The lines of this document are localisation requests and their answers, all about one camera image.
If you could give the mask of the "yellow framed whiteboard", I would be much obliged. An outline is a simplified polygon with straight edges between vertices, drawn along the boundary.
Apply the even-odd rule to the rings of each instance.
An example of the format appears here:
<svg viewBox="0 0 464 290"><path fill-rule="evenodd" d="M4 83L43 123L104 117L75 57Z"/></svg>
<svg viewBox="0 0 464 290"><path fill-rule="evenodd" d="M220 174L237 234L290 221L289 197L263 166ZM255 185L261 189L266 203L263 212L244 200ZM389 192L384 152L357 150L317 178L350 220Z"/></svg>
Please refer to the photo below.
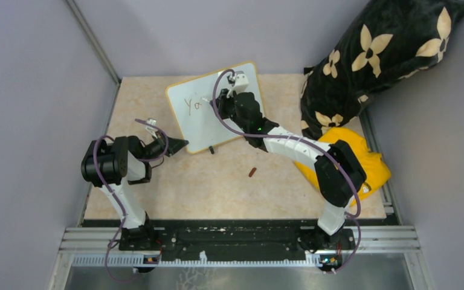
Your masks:
<svg viewBox="0 0 464 290"><path fill-rule="evenodd" d="M240 135L226 129L216 118L210 103L201 97L212 98L214 85L222 71L233 69L236 73L244 73L249 80L245 92L252 92L260 105L260 111L265 116L262 91L259 87L256 64L252 61L208 72L192 77L166 88L166 96L182 133L182 139L188 140L188 153L194 154L207 150L210 146L218 146Z"/></svg>

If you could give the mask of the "red marker cap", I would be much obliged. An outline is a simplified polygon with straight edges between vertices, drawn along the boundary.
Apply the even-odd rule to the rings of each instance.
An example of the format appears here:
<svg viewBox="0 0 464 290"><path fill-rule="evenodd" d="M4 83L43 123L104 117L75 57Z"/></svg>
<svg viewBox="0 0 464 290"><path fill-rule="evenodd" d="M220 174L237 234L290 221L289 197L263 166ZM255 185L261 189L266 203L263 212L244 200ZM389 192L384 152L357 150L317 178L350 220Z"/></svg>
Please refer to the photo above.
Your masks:
<svg viewBox="0 0 464 290"><path fill-rule="evenodd" d="M257 169L255 167L252 168L251 171L249 172L248 176L251 178L254 175L254 173L256 172L256 170Z"/></svg>

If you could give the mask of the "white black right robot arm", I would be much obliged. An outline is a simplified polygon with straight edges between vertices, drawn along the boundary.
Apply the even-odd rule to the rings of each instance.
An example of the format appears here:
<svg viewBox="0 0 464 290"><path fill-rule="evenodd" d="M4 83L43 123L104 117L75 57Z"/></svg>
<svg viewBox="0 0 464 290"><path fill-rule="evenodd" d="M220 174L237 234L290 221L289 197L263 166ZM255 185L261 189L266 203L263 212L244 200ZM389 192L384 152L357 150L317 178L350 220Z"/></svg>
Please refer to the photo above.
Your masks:
<svg viewBox="0 0 464 290"><path fill-rule="evenodd" d="M213 92L211 105L220 123L244 137L248 144L267 153L283 155L312 169L319 191L325 199L324 212L318 218L320 229L316 241L324 249L340 240L347 208L367 179L367 175L350 145L344 140L324 143L292 134L260 111L252 92Z"/></svg>

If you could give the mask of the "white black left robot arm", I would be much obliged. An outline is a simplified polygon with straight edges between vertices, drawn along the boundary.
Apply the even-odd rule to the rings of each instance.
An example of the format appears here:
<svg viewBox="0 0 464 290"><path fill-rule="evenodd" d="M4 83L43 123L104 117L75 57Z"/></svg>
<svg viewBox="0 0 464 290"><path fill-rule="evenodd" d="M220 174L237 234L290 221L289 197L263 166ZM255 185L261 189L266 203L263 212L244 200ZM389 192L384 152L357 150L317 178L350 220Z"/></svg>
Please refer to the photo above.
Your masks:
<svg viewBox="0 0 464 290"><path fill-rule="evenodd" d="M170 157L188 144L187 140L158 136L145 145L134 135L117 137L110 143L101 137L90 143L80 167L83 179L108 197L120 216L123 240L133 239L142 250L155 246L157 234L132 186L151 181L151 161Z"/></svg>

